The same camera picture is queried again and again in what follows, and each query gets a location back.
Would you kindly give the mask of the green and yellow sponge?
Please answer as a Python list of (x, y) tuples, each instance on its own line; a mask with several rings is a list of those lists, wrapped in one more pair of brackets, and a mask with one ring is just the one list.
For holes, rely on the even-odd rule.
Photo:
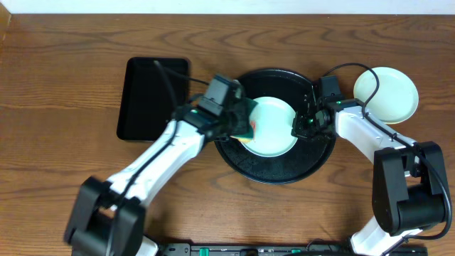
[(250, 120), (250, 115), (257, 102), (244, 97), (233, 105), (233, 124), (230, 137), (242, 143), (249, 143), (254, 139), (255, 123)]

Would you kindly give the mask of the mint green plate with stain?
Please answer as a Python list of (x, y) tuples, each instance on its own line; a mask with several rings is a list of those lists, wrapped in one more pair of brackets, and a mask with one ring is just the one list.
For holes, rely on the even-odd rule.
[(388, 67), (373, 68), (380, 87), (367, 104), (371, 113), (385, 124), (398, 124), (409, 119), (417, 110), (419, 94), (412, 80), (399, 70)]

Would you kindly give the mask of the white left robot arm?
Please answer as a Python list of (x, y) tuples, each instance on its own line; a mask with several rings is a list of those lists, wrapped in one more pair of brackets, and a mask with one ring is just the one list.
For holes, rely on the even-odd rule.
[(237, 80), (217, 76), (196, 106), (177, 107), (161, 136), (125, 169), (80, 187), (64, 232), (73, 255), (157, 255), (146, 211), (169, 179), (213, 140), (244, 134), (250, 104)]

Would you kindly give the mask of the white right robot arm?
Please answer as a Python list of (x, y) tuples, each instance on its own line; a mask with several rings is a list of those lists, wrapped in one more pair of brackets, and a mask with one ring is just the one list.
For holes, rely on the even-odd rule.
[(317, 99), (297, 113), (291, 135), (304, 141), (340, 137), (373, 163), (373, 217), (350, 238), (357, 255), (390, 255), (410, 239), (437, 240), (451, 227), (444, 157), (434, 142), (418, 143), (388, 127), (358, 99)]

